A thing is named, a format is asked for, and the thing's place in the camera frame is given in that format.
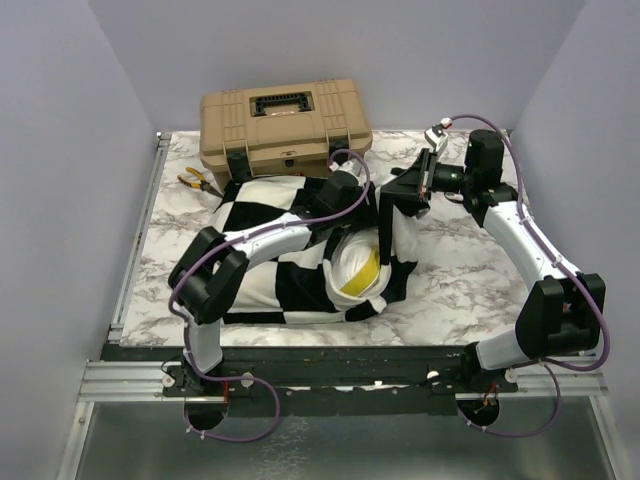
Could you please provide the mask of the white pillow yellow edge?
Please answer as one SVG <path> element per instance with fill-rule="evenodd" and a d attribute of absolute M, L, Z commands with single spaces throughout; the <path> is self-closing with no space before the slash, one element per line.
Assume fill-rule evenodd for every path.
<path fill-rule="evenodd" d="M 376 230 L 350 234 L 340 240 L 329 265 L 331 285 L 349 297 L 378 295 L 391 274 L 390 267 L 382 264 Z"/>

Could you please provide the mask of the black white checkered pillowcase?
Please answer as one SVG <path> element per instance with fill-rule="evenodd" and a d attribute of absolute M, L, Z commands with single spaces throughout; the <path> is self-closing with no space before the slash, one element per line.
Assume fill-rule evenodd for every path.
<path fill-rule="evenodd" d="M 249 256 L 227 325 L 330 324 L 361 322 L 381 314 L 407 295 L 418 262 L 417 220 L 393 209 L 391 253 L 376 225 L 355 215 L 345 228 L 291 226 L 293 216 L 320 192 L 323 180 L 269 176 L 229 182 L 212 226 Z"/>

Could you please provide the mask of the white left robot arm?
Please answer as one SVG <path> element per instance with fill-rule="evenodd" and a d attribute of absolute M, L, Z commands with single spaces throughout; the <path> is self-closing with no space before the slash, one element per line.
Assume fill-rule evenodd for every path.
<path fill-rule="evenodd" d="M 184 320 L 186 382 L 195 392 L 214 392 L 220 382 L 241 377 L 221 376 L 223 361 L 220 321 L 232 308 L 242 280 L 251 269 L 284 254 L 303 251 L 342 232 L 361 218 L 374 198 L 369 177 L 336 171 L 307 203 L 252 228 L 221 233 L 206 227 L 196 235 L 169 275 L 169 310 Z"/>

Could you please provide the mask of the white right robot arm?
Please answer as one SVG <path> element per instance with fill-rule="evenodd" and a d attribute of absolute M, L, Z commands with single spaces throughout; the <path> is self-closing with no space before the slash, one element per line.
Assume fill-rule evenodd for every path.
<path fill-rule="evenodd" d="M 393 180 L 380 189 L 381 262 L 391 259 L 395 211 L 415 216 L 428 209 L 432 193 L 454 193 L 504 249 L 528 288 L 513 327 L 465 348 L 461 383 L 481 391 L 494 381 L 495 370 L 594 349 L 604 337 L 605 283 L 599 275 L 585 274 L 565 261 L 535 224 L 520 191 L 503 182 L 503 134 L 472 131 L 461 166 L 439 160 L 448 139 L 443 125 L 427 130 L 425 137 L 428 147 L 410 167 L 393 170 Z"/>

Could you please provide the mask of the tan plastic toolbox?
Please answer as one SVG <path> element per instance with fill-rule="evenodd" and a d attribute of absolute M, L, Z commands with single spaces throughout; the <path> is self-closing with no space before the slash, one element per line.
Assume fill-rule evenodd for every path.
<path fill-rule="evenodd" d="M 372 142 L 351 79 L 228 90 L 200 102 L 199 157 L 221 184 L 278 174 L 324 178 L 334 151 L 364 154 Z"/>

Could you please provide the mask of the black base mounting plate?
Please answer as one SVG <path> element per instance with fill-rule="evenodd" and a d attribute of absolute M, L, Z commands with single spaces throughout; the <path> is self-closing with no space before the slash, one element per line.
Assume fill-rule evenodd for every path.
<path fill-rule="evenodd" d="M 123 376 L 160 377 L 157 400 L 207 416 L 453 415 L 457 398 L 516 392 L 502 371 L 467 376 L 460 347 L 226 347 L 212 377 L 199 378 L 177 348 L 104 346 L 100 359 Z"/>

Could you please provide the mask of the yellow handled pliers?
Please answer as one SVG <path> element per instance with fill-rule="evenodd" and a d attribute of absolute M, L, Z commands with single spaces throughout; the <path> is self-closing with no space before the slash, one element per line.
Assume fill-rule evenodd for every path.
<path fill-rule="evenodd" d="M 191 188 L 191 189 L 195 189 L 195 190 L 200 190 L 203 192 L 206 192 L 210 195 L 213 195 L 217 198 L 222 198 L 223 194 L 217 190 L 205 177 L 204 175 L 197 169 L 193 168 L 193 167 L 186 167 L 185 168 L 185 172 L 189 175 L 192 176 L 192 178 L 186 178 L 183 175 L 178 175 L 177 176 L 177 180 Z"/>

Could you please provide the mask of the aluminium left side rail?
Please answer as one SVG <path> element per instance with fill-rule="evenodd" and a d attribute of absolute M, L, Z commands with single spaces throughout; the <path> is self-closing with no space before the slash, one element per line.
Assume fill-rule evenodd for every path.
<path fill-rule="evenodd" d="M 159 190 L 171 137 L 171 132 L 157 133 L 157 148 L 151 170 L 151 176 L 147 184 L 136 231 L 134 233 L 133 244 L 129 253 L 123 282 L 118 293 L 116 305 L 109 325 L 106 344 L 118 344 L 122 336 L 133 286 L 137 278 L 140 259 L 144 248 L 146 233 Z"/>

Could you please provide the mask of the aluminium rail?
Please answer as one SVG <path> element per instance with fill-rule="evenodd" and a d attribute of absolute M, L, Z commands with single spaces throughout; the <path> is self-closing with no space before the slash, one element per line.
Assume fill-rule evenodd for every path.
<path fill-rule="evenodd" d="M 231 392 L 248 392 L 262 378 L 295 391 L 351 393 L 422 387 L 427 393 L 459 399 L 488 397 L 600 396 L 607 393 L 600 372 L 578 373 L 556 365 L 465 376 L 457 350 L 447 348 L 229 348 L 216 376 L 241 379 Z M 115 350 L 85 368 L 84 401 L 146 401 L 190 397 L 216 401 L 222 389 L 207 385 L 172 352 Z"/>
<path fill-rule="evenodd" d="M 146 233 L 159 190 L 171 137 L 171 132 L 157 133 L 157 148 L 151 170 L 151 176 L 147 184 L 136 231 L 134 233 L 133 244 L 129 253 L 123 282 L 118 293 L 116 305 L 109 325 L 106 344 L 118 344 L 122 336 L 133 286 L 137 278 L 140 259 L 144 248 Z"/>

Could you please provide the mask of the aluminium front rail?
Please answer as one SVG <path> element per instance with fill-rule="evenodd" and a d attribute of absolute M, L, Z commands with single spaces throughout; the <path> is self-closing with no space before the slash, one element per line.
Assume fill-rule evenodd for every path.
<path fill-rule="evenodd" d="M 600 372 L 578 373 L 556 365 L 465 376 L 457 350 L 447 348 L 229 348 L 216 376 L 241 379 L 231 392 L 248 392 L 262 378 L 295 391 L 351 393 L 422 387 L 427 393 L 459 399 L 488 397 L 600 396 L 607 393 Z M 115 350 L 85 368 L 84 401 L 146 401 L 190 397 L 216 401 L 222 389 L 207 385 L 172 352 Z"/>

